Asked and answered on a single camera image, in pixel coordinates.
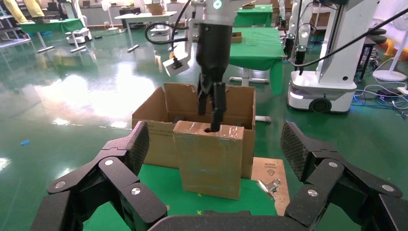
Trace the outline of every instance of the wooden board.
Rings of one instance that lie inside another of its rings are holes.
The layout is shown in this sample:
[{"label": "wooden board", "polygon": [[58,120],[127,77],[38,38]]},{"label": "wooden board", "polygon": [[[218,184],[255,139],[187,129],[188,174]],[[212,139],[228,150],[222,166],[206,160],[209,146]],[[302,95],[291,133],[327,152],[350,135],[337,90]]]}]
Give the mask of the wooden board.
[{"label": "wooden board", "polygon": [[275,193],[275,208],[278,215],[283,216],[290,202],[283,160],[254,157],[251,179],[261,180],[266,184],[271,183],[274,179],[280,179],[279,191]]}]

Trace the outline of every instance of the silver screw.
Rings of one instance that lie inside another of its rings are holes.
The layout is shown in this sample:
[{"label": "silver screw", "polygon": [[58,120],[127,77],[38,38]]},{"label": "silver screw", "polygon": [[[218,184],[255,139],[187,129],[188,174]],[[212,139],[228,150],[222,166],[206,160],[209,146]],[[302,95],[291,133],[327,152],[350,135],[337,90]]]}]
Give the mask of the silver screw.
[{"label": "silver screw", "polygon": [[194,35],[192,37],[192,42],[198,42],[198,35]]},{"label": "silver screw", "polygon": [[335,162],[329,162],[329,165],[332,167],[337,167],[337,164]]},{"label": "silver screw", "polygon": [[307,193],[313,197],[318,196],[318,192],[313,189],[307,190]]},{"label": "silver screw", "polygon": [[132,195],[137,195],[140,193],[140,188],[133,188],[131,191]]},{"label": "silver screw", "polygon": [[60,181],[54,185],[54,188],[59,189],[65,185],[65,181]]},{"label": "silver screw", "polygon": [[382,185],[382,188],[385,189],[385,190],[387,190],[387,191],[389,191],[389,192],[394,192],[394,188],[391,187],[391,186],[389,186],[389,185],[387,185],[387,184],[383,184],[383,185]]},{"label": "silver screw", "polygon": [[107,160],[107,161],[105,161],[105,165],[111,165],[111,164],[113,164],[113,163],[114,163],[113,160]]}]

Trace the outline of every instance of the box flap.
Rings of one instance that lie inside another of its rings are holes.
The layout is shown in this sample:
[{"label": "box flap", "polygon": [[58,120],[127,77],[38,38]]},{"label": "box flap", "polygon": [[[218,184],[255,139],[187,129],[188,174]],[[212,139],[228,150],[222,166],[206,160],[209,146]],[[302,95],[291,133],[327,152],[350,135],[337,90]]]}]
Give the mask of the box flap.
[{"label": "box flap", "polygon": [[168,122],[165,92],[162,87],[153,94],[133,113],[132,122],[139,120],[155,120]]},{"label": "box flap", "polygon": [[[243,86],[227,86],[226,97],[227,97],[227,110],[225,111],[225,116],[242,116],[242,117],[253,117],[254,113],[254,87],[243,87]],[[211,104],[207,104],[207,113],[213,111]]]},{"label": "box flap", "polygon": [[197,88],[187,83],[165,83],[166,105],[169,112],[197,111]]}]

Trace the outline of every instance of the cardboard piece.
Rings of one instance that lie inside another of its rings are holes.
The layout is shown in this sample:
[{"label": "cardboard piece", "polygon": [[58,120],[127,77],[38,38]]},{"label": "cardboard piece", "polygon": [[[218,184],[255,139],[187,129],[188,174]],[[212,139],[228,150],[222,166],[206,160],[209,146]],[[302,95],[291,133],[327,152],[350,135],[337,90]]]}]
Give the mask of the cardboard piece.
[{"label": "cardboard piece", "polygon": [[[270,0],[270,4],[274,9],[279,9],[279,1],[280,0]],[[285,0],[285,9],[291,10],[293,6],[293,0]]]},{"label": "cardboard piece", "polygon": [[231,42],[232,43],[242,43],[242,32],[233,32]]},{"label": "cardboard piece", "polygon": [[[140,120],[147,121],[151,141],[145,164],[178,168],[172,121],[184,116],[187,121],[211,123],[212,107],[207,99],[207,114],[198,115],[197,88],[193,84],[165,83],[164,88],[166,92],[159,87],[133,113],[132,127]],[[226,98],[227,110],[222,124],[243,123],[241,177],[250,179],[255,144],[255,88],[227,86]]]},{"label": "cardboard piece", "polygon": [[266,184],[271,183],[274,179],[280,179],[279,191],[275,193],[275,208],[278,215],[283,216],[290,202],[283,160],[255,157],[251,179],[261,180]]},{"label": "cardboard piece", "polygon": [[185,191],[238,200],[241,190],[243,127],[179,121],[173,130]]},{"label": "cardboard piece", "polygon": [[244,4],[244,5],[242,5],[242,8],[243,9],[253,9],[253,8],[255,8],[255,4],[254,4],[255,2],[256,2],[256,0],[252,1],[252,2],[249,2],[247,4]]},{"label": "cardboard piece", "polygon": [[162,5],[160,5],[159,3],[146,4],[146,6],[147,9],[149,9],[150,13],[152,13],[152,15],[161,15],[166,13],[163,10]]},{"label": "cardboard piece", "polygon": [[[312,18],[310,19],[310,23],[315,25],[317,14],[312,14]],[[320,13],[319,18],[317,21],[317,26],[327,26],[329,24],[330,13]]]}]

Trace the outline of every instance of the black cable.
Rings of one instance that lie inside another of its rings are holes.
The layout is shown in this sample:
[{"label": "black cable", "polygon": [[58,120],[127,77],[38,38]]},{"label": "black cable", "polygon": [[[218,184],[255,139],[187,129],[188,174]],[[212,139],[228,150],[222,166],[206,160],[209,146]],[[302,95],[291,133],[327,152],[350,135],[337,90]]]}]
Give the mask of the black cable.
[{"label": "black cable", "polygon": [[[314,28],[314,32],[317,31],[316,27],[315,27],[314,25],[310,24],[310,23],[303,23],[303,24],[301,24],[301,25],[298,27],[298,29],[300,29],[300,27],[303,26],[303,25],[311,25],[311,26]],[[307,45],[306,45],[306,49],[313,49],[315,46],[316,46],[316,43],[314,43],[313,47],[311,47],[311,48],[307,47]]]},{"label": "black cable", "polygon": [[187,0],[187,2],[184,4],[183,8],[182,8],[181,11],[180,11],[180,14],[179,14],[178,17],[177,17],[176,22],[174,23],[173,32],[171,33],[171,40],[170,40],[170,41],[172,41],[172,42],[171,42],[171,51],[174,50],[174,43],[175,43],[175,42],[178,42],[177,40],[174,40],[174,35],[176,34],[177,25],[179,24],[179,21],[180,21],[180,19],[181,19],[181,16],[182,16],[182,15],[184,14],[184,12],[186,11],[186,9],[187,9],[188,5],[190,4],[190,2],[191,2],[191,0]]},{"label": "black cable", "polygon": [[305,11],[306,11],[307,7],[308,7],[310,4],[313,4],[313,2],[309,2],[309,4],[305,6],[305,9],[303,10],[303,13],[302,13],[302,15],[301,15],[300,17],[302,17],[302,16],[305,14]]},{"label": "black cable", "polygon": [[147,39],[150,43],[156,44],[156,45],[163,45],[163,44],[170,44],[170,43],[174,43],[174,42],[187,41],[187,38],[178,38],[178,39],[176,39],[176,40],[171,39],[171,40],[167,40],[167,41],[153,41],[153,40],[151,40],[151,39],[149,38],[148,33],[149,33],[150,29],[151,29],[152,27],[154,27],[155,25],[168,26],[168,27],[170,27],[170,28],[173,28],[173,31],[175,31],[175,29],[177,29],[177,30],[186,30],[186,29],[188,29],[187,26],[176,27],[175,25],[172,26],[172,25],[167,24],[167,23],[160,23],[160,22],[152,23],[152,24],[148,25],[148,26],[146,27],[146,29],[144,30],[144,36],[146,37],[146,39]]},{"label": "black cable", "polygon": [[381,28],[381,27],[383,27],[384,25],[386,25],[386,24],[392,22],[393,20],[395,20],[395,19],[397,19],[397,18],[403,16],[403,15],[406,14],[406,13],[408,13],[408,8],[406,8],[405,10],[401,11],[400,13],[394,15],[393,17],[391,17],[391,18],[385,20],[384,22],[378,24],[377,26],[373,27],[372,29],[370,29],[370,30],[367,31],[366,33],[363,33],[362,35],[358,36],[358,37],[355,38],[354,40],[348,42],[348,43],[345,44],[344,46],[342,46],[342,47],[340,47],[339,49],[337,49],[337,50],[335,50],[335,51],[333,51],[333,52],[327,54],[327,55],[324,56],[324,57],[321,57],[321,58],[319,58],[319,59],[316,59],[316,60],[311,61],[311,62],[306,63],[306,64],[299,64],[299,65],[295,64],[294,61],[293,61],[293,57],[291,57],[291,58],[290,58],[290,63],[291,63],[293,66],[295,66],[295,67],[305,67],[305,66],[310,66],[310,65],[316,64],[316,63],[318,63],[318,62],[320,62],[320,61],[322,61],[322,60],[324,60],[324,59],[327,59],[327,58],[333,56],[334,54],[337,54],[338,52],[344,50],[345,48],[347,48],[347,47],[349,47],[350,45],[354,44],[355,42],[359,41],[360,39],[363,39],[365,36],[369,35],[369,34],[372,33],[374,30],[378,30],[379,28]]}]

